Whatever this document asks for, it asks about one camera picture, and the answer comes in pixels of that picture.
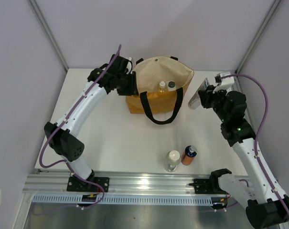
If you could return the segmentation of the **clear grey tube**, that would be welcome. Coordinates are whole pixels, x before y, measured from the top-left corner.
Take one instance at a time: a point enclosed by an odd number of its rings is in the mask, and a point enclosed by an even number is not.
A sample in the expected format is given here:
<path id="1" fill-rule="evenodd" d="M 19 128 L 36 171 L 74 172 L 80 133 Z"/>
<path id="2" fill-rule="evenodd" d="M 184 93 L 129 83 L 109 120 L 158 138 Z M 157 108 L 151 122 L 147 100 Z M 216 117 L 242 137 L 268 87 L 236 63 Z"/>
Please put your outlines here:
<path id="1" fill-rule="evenodd" d="M 191 97 L 191 99 L 188 102 L 188 107 L 190 109 L 195 110 L 197 107 L 201 106 L 201 99 L 200 99 L 200 94 L 199 92 L 205 92 L 207 87 L 209 86 L 209 81 L 207 78 L 203 80 L 201 85 L 198 87 L 194 95 Z"/>

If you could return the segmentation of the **clear yellow liquid bottle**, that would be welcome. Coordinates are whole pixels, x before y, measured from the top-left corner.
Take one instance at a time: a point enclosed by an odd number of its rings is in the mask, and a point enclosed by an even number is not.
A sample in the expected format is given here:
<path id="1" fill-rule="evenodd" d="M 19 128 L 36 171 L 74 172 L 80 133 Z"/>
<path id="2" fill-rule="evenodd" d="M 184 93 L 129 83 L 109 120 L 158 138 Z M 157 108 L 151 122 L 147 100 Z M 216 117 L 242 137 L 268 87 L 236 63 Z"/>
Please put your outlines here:
<path id="1" fill-rule="evenodd" d="M 164 81 L 159 83 L 158 91 L 160 93 L 166 92 L 166 83 Z"/>

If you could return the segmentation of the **mustard canvas tote bag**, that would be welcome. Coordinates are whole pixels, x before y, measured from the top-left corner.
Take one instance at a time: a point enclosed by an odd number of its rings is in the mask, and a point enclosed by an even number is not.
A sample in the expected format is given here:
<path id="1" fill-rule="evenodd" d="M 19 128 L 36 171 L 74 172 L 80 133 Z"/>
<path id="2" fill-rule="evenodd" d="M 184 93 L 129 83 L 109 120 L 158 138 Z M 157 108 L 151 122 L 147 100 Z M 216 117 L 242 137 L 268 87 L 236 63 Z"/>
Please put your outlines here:
<path id="1" fill-rule="evenodd" d="M 176 57 L 157 56 L 139 59 L 133 68 L 139 95 L 126 96 L 131 114 L 144 114 L 157 125 L 172 123 L 194 77 L 194 70 Z M 160 93 L 159 83 L 175 81 L 176 91 Z"/>

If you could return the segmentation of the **white square bottle black cap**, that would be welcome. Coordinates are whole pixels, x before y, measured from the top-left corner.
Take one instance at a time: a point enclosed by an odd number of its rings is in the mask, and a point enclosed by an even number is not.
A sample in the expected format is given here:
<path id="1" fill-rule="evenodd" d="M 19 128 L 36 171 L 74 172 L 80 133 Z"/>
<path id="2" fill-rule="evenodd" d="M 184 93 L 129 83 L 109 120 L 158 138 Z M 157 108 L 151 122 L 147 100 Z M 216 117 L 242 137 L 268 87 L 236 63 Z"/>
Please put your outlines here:
<path id="1" fill-rule="evenodd" d="M 170 91 L 176 91 L 177 88 L 176 88 L 176 83 L 175 81 L 167 81 L 166 82 L 166 89 L 168 92 Z"/>

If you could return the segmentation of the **blue orange pump bottle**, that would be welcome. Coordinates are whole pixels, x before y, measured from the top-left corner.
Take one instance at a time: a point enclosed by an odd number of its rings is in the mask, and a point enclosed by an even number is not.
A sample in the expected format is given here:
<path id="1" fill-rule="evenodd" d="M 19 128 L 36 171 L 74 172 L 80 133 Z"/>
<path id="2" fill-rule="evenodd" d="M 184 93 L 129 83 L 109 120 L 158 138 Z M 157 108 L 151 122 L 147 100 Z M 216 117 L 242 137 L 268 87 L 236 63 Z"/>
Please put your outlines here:
<path id="1" fill-rule="evenodd" d="M 194 158 L 197 155 L 197 149 L 194 145 L 187 146 L 184 150 L 184 153 L 181 158 L 181 162 L 183 165 L 188 166 L 192 163 Z"/>

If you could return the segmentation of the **clear bottle white cap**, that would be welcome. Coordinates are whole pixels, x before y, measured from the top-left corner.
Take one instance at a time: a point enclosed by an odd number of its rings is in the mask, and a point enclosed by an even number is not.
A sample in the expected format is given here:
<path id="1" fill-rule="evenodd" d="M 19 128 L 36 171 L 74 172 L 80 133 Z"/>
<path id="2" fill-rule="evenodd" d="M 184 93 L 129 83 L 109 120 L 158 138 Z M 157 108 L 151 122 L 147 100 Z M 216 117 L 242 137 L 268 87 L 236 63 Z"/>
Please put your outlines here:
<path id="1" fill-rule="evenodd" d="M 165 163 L 165 169 L 168 172 L 174 172 L 176 167 L 181 162 L 181 155 L 180 152 L 177 150 L 172 150 L 167 153 L 166 155 L 166 163 Z"/>

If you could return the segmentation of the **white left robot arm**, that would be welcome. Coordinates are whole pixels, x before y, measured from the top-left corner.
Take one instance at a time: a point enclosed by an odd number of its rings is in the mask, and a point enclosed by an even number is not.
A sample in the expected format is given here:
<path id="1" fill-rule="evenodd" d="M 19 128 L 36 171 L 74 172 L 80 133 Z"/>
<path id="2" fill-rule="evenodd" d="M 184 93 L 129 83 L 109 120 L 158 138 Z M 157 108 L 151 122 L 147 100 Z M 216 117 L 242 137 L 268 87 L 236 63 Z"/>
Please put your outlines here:
<path id="1" fill-rule="evenodd" d="M 47 122 L 44 132 L 47 138 L 43 150 L 49 146 L 67 164 L 78 179 L 83 191 L 94 187 L 94 172 L 82 153 L 85 145 L 78 134 L 93 109 L 113 90 L 118 95 L 137 95 L 136 74 L 130 57 L 112 55 L 110 62 L 95 68 L 89 74 L 85 86 L 68 111 L 55 123 Z"/>

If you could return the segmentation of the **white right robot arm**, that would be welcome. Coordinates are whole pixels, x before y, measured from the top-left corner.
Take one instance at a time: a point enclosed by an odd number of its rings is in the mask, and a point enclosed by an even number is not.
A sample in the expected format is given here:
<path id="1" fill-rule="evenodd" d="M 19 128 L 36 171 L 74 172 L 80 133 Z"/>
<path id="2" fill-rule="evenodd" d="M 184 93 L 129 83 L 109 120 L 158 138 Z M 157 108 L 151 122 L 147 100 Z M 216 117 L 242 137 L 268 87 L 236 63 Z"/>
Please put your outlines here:
<path id="1" fill-rule="evenodd" d="M 255 229 L 288 222 L 289 196 L 273 176 L 259 149 L 256 134 L 244 118 L 246 96 L 207 83 L 202 83 L 196 94 L 201 106 L 213 109 L 221 120 L 221 133 L 238 155 L 252 184 L 251 187 L 242 184 L 223 169 L 217 170 L 216 177 L 209 180 L 209 188 L 214 193 L 223 190 L 233 196 Z"/>

